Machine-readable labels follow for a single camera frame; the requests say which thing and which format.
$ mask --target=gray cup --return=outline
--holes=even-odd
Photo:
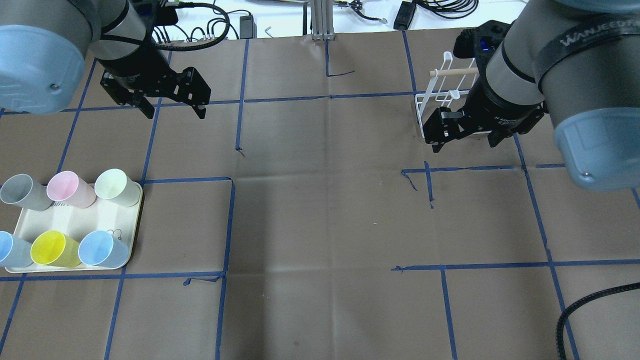
[[[0,200],[36,211],[45,211],[53,203],[47,196],[47,189],[27,174],[11,176],[0,188]]]

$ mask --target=blue joint cap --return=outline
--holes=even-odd
[[[25,25],[0,26],[0,107],[50,114],[71,102],[84,57],[69,40]]]
[[[555,140],[569,176],[581,188],[640,187],[640,108],[576,114],[556,127]]]

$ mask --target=robotic arm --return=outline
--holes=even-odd
[[[434,152],[478,131],[495,147],[549,113],[573,181],[588,190],[640,186],[640,1],[530,0],[512,24],[465,30],[454,55],[480,73],[458,111],[424,124]]]
[[[0,0],[0,107],[36,114],[66,108],[89,51],[105,68],[100,84],[117,104],[139,108],[151,119],[155,109],[146,97],[168,97],[204,119],[211,89],[193,67],[172,70],[159,50],[172,48],[155,44],[150,35],[154,26],[177,22],[177,6],[165,3]],[[228,25],[219,40],[199,48],[217,44],[227,31]]]

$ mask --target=yellow cup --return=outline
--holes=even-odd
[[[55,230],[42,233],[31,246],[31,259],[39,265],[73,268],[80,264],[78,257],[80,244]]]

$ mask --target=white tray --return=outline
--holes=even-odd
[[[104,268],[101,266],[89,266],[83,263],[74,268],[62,268],[58,266],[38,265],[33,263],[26,268],[5,268],[6,271],[14,274],[22,272],[52,272],[52,271],[78,271],[78,270],[113,270],[123,267],[131,257],[133,240],[138,228],[138,215],[142,208],[142,187],[140,188],[140,198],[138,203],[129,208],[114,204],[113,202],[95,199],[95,202],[86,209],[75,208],[61,202],[54,202],[45,211],[35,211],[22,209],[18,224],[15,226],[14,235],[33,243],[36,238],[48,230],[58,230],[67,236],[71,236],[75,241],[82,239],[95,230],[113,231],[116,237],[121,237],[121,241],[128,246],[129,255],[127,261],[114,268]]]

